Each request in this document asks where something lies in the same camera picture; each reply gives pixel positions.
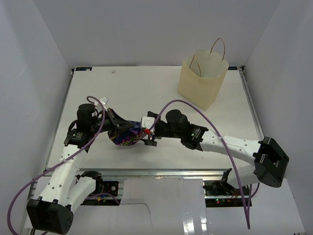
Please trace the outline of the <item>dark blue snack bag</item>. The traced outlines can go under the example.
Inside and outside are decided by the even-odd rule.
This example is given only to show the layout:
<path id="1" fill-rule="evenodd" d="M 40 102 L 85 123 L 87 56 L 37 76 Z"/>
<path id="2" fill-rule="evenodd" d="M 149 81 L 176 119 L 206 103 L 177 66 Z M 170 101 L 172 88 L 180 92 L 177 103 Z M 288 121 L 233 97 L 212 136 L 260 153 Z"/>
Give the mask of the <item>dark blue snack bag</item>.
<path id="1" fill-rule="evenodd" d="M 141 123 L 138 121 L 130 121 L 134 126 L 127 129 L 125 132 L 114 135 L 112 131 L 108 132 L 109 139 L 115 144 L 120 146 L 131 146 L 138 143 L 143 137 Z"/>

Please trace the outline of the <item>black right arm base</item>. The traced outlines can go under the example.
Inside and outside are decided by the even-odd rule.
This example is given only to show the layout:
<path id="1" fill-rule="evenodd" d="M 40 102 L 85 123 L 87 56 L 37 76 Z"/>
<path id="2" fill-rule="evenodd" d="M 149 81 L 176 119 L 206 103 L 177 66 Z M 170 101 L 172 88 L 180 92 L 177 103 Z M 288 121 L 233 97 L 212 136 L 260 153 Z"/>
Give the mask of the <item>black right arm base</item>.
<path id="1" fill-rule="evenodd" d="M 206 208 L 243 207 L 240 190 L 226 182 L 230 171 L 231 168 L 203 172 L 202 188 Z"/>

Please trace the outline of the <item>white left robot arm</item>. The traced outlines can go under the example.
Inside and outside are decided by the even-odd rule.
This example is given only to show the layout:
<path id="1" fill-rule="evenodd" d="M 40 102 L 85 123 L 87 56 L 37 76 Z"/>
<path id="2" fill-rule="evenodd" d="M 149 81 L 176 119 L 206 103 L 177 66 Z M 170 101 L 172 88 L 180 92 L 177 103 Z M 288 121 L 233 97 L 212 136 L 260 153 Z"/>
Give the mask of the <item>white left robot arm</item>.
<path id="1" fill-rule="evenodd" d="M 71 228 L 74 213 L 89 195 L 103 191 L 102 175 L 86 171 L 73 186 L 81 161 L 87 155 L 97 134 L 119 135 L 134 127 L 113 109 L 98 111 L 93 104 L 82 104 L 77 119 L 68 128 L 59 165 L 37 199 L 27 203 L 31 225 L 36 230 L 65 235 Z"/>

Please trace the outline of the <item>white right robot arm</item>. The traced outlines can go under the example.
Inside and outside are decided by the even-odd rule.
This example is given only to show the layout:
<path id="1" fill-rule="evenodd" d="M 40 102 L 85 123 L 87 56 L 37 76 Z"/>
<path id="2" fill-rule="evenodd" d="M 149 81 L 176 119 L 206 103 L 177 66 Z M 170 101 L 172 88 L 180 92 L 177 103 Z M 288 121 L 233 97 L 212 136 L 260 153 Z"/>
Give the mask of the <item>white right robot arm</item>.
<path id="1" fill-rule="evenodd" d="M 282 185 L 289 157 L 271 137 L 264 137 L 261 141 L 219 137 L 216 131 L 191 124 L 179 110 L 169 111 L 166 121 L 149 112 L 142 117 L 141 127 L 150 134 L 146 145 L 156 145 L 155 138 L 175 138 L 191 150 L 215 152 L 246 162 L 246 166 L 232 167 L 224 172 L 221 190 L 226 195 L 233 195 L 239 186 L 250 184 L 262 183 L 273 188 Z"/>

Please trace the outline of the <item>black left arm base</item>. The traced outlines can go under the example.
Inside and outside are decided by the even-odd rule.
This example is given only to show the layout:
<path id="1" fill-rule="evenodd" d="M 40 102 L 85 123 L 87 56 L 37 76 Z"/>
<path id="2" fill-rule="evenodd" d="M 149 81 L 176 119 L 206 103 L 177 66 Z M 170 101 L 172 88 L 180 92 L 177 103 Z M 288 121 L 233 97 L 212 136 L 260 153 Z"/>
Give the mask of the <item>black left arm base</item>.
<path id="1" fill-rule="evenodd" d="M 82 177 L 90 177 L 96 181 L 95 191 L 88 195 L 81 205 L 84 206 L 119 206 L 120 199 L 117 199 L 119 182 L 104 181 L 102 174 L 98 171 L 90 170 L 82 174 L 77 174 L 76 183 Z"/>

